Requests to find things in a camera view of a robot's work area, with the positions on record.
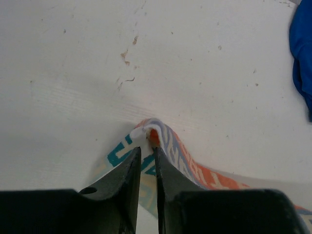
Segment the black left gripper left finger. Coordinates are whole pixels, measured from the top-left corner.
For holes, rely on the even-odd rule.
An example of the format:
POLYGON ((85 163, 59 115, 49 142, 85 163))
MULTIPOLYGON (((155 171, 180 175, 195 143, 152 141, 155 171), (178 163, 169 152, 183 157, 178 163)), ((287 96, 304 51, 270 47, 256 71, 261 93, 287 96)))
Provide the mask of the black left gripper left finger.
POLYGON ((134 234, 141 149, 134 148, 111 172, 73 189, 2 191, 2 234, 134 234))

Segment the rabbit print towel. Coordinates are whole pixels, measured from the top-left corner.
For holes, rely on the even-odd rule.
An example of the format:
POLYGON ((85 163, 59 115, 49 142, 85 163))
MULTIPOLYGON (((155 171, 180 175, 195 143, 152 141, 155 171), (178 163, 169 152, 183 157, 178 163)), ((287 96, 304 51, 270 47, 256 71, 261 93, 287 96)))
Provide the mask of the rabbit print towel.
POLYGON ((160 147, 169 162, 196 186, 206 190, 243 190, 249 186, 198 164, 178 137, 165 123, 156 118, 141 121, 107 155, 95 163, 90 180, 97 181, 122 163, 135 147, 141 147, 141 182, 139 203, 157 216, 156 167, 152 149, 160 147))

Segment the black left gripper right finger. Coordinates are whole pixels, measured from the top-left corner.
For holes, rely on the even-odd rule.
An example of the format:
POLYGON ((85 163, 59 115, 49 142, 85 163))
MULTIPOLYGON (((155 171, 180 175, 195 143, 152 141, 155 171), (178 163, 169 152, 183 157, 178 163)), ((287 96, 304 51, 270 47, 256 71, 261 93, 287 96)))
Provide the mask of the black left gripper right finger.
POLYGON ((204 190, 154 150, 161 234, 307 234, 308 227, 282 192, 204 190))

